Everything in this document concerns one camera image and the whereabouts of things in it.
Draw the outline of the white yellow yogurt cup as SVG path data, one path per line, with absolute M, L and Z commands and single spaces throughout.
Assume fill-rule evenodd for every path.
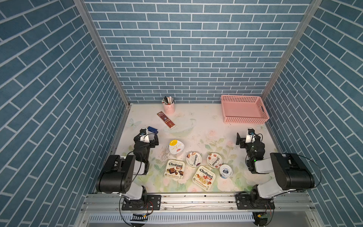
M 184 143 L 179 140 L 172 140 L 169 143 L 169 152 L 173 155 L 181 153 L 185 148 Z

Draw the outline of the square Chobani flip chocolate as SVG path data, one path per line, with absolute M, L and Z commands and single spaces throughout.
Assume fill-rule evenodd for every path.
M 180 180 L 183 178 L 185 163 L 178 160 L 168 160 L 164 171 L 164 176 Z

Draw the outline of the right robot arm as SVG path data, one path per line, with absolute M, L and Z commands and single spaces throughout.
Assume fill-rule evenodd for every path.
M 265 158 L 265 144 L 262 134 L 249 129 L 245 137 L 236 135 L 236 145 L 246 150 L 245 164 L 255 175 L 274 174 L 274 177 L 263 184 L 256 184 L 249 193 L 241 192 L 235 196 L 238 210 L 273 210 L 274 198 L 290 192 L 314 189 L 321 184 L 322 172 L 316 181 L 302 159 L 312 159 L 295 153 L 270 153 Z

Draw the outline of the pink plastic basket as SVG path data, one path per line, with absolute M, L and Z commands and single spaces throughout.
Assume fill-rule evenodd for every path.
M 269 120 L 260 96 L 222 95 L 221 105 L 224 123 L 264 124 Z

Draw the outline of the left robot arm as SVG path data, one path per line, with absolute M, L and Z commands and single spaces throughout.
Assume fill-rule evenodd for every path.
M 133 151 L 125 157 L 110 155 L 96 181 L 96 191 L 104 194 L 119 194 L 120 211 L 146 211 L 150 215 L 160 210 L 161 196 L 149 195 L 144 186 L 138 185 L 137 176 L 149 170 L 150 149 L 159 145 L 158 136 L 142 129 L 134 137 Z

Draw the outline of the round Chobani yogurt dark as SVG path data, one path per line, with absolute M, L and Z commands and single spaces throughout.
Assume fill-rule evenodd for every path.
M 202 163 L 202 156 L 193 151 L 187 154 L 186 162 L 191 167 L 198 167 Z

